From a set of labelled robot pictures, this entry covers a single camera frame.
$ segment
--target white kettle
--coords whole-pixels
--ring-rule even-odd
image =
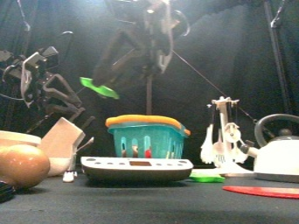
[[[253,144],[241,146],[241,150],[256,158],[254,172],[258,179],[299,183],[299,136],[292,130],[282,129],[280,137],[268,140],[264,137],[265,125],[276,120],[299,123],[296,115],[276,114],[262,118],[256,127],[256,137],[261,149]]]

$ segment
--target pink object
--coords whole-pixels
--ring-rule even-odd
[[[153,157],[153,151],[151,151],[151,149],[145,152],[145,157],[146,158],[151,158]]]
[[[226,185],[222,189],[234,193],[245,193],[285,199],[299,199],[299,188]]]

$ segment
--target black table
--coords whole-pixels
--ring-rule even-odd
[[[225,183],[74,183],[47,178],[0,205],[0,223],[299,223],[299,200],[253,196],[223,186],[298,187],[298,184],[228,178]]]

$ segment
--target kettle handle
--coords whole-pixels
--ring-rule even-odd
[[[264,136],[265,125],[276,120],[286,120],[294,123],[299,123],[299,116],[288,115],[288,114],[274,114],[274,115],[266,116],[257,122],[256,137],[261,147],[268,145],[268,140],[265,139],[265,136]]]

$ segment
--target brown ball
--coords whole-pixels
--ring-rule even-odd
[[[51,160],[39,148],[17,144],[0,149],[0,180],[15,188],[38,186],[50,169]]]

